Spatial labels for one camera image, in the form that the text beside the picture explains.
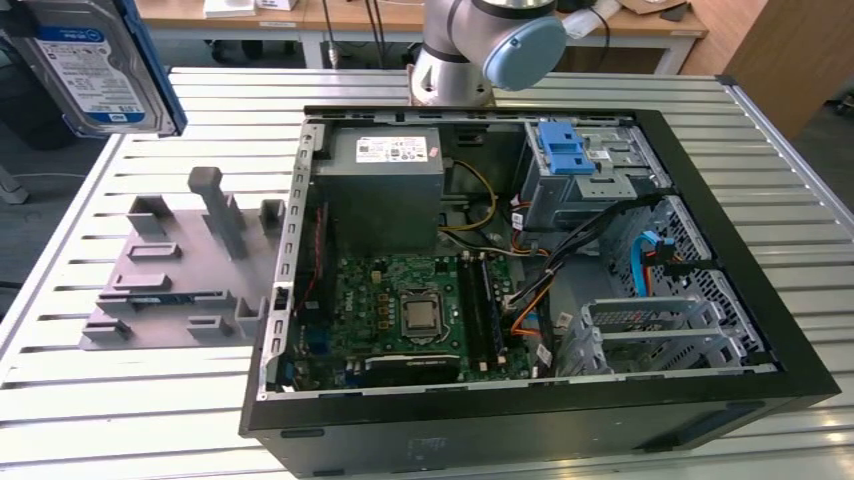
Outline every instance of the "desk leg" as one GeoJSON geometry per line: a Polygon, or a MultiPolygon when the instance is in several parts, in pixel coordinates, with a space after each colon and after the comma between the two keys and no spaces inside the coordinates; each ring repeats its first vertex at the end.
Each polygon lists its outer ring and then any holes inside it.
{"type": "Polygon", "coordinates": [[[691,53],[691,47],[697,38],[694,37],[671,37],[671,44],[665,50],[662,60],[655,67],[655,75],[678,75],[685,64],[685,59],[691,53]]]}
{"type": "Polygon", "coordinates": [[[303,44],[306,68],[323,69],[323,32],[301,31],[299,41],[303,44]]]}

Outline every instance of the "motherboard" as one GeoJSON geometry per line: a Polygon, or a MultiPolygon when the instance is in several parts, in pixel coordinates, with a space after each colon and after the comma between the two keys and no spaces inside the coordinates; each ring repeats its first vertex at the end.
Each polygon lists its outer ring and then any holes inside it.
{"type": "Polygon", "coordinates": [[[503,257],[341,258],[334,322],[306,333],[318,388],[529,378],[526,345],[503,340],[510,292],[503,257]]]}

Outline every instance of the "metal table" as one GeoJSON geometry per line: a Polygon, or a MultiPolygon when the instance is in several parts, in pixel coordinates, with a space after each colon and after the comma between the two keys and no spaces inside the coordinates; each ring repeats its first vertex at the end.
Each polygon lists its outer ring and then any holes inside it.
{"type": "MultiPolygon", "coordinates": [[[[183,138],[115,136],[0,326],[0,476],[282,479],[238,434],[250,347],[83,352],[80,328],[130,231],[136,194],[202,208],[196,165],[242,205],[287,199],[305,104],[406,102],[403,72],[176,69],[183,138]]],[[[413,477],[852,478],[854,222],[738,88],[706,77],[554,75],[501,105],[661,110],[844,393],[679,455],[494,466],[413,477]]]]}

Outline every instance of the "blue drive bay latch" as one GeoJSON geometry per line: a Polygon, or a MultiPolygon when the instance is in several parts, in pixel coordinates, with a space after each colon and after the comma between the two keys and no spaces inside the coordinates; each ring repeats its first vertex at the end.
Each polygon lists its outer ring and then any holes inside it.
{"type": "Polygon", "coordinates": [[[539,141],[549,157],[549,169],[554,175],[591,174],[595,164],[585,154],[585,139],[575,133],[573,125],[565,122],[543,122],[539,127],[539,141]]]}

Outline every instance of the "white box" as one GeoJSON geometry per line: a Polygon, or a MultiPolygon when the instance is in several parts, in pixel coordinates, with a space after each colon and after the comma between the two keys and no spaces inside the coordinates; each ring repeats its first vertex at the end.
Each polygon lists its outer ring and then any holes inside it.
{"type": "Polygon", "coordinates": [[[255,15],[255,0],[204,0],[204,18],[255,15]]]}
{"type": "Polygon", "coordinates": [[[258,8],[268,8],[271,10],[294,10],[299,0],[255,0],[258,8]]]}

